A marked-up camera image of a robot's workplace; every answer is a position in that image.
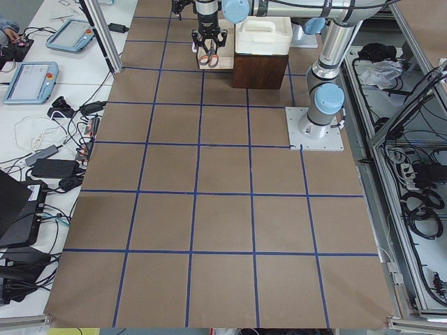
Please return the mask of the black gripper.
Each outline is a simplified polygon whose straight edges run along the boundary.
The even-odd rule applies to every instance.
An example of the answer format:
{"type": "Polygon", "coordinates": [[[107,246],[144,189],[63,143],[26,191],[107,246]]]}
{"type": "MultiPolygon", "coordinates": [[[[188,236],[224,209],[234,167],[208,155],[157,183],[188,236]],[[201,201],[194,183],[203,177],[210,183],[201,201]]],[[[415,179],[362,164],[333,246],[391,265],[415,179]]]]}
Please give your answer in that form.
{"type": "Polygon", "coordinates": [[[198,52],[199,49],[207,51],[205,44],[206,40],[212,40],[214,42],[214,52],[217,53],[220,47],[226,45],[228,31],[221,29],[219,26],[218,12],[212,14],[197,13],[198,16],[198,29],[194,29],[191,32],[193,41],[193,52],[198,52]]]}
{"type": "Polygon", "coordinates": [[[173,0],[173,15],[182,19],[182,11],[189,5],[195,6],[194,0],[173,0]]]}

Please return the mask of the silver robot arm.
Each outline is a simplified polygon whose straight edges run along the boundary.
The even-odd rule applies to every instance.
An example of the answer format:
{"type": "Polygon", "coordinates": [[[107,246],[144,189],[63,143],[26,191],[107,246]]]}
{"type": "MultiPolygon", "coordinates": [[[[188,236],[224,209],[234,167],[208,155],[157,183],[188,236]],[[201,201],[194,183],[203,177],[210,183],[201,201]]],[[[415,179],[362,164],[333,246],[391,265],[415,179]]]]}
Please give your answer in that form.
{"type": "Polygon", "coordinates": [[[387,1],[192,1],[198,28],[192,39],[205,48],[208,40],[223,47],[226,33],[219,26],[219,14],[233,24],[248,17],[289,17],[311,22],[329,20],[323,43],[314,53],[316,59],[305,59],[308,66],[309,108],[300,118],[300,134],[320,140],[327,135],[332,120],[341,110],[344,93],[336,85],[339,68],[362,23],[387,5],[387,1]]]}

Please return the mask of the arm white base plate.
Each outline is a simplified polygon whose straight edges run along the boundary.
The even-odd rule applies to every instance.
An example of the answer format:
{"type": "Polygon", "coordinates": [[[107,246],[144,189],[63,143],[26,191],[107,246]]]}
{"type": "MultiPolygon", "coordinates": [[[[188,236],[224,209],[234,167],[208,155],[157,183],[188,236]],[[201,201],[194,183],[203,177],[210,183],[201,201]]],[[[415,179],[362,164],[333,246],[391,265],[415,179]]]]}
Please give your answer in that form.
{"type": "Polygon", "coordinates": [[[286,107],[289,147],[302,151],[343,151],[341,130],[335,115],[331,123],[316,126],[307,118],[308,107],[286,107]]]}
{"type": "Polygon", "coordinates": [[[292,23],[292,41],[291,47],[317,48],[318,42],[316,35],[320,32],[313,23],[304,24],[292,23]]]}

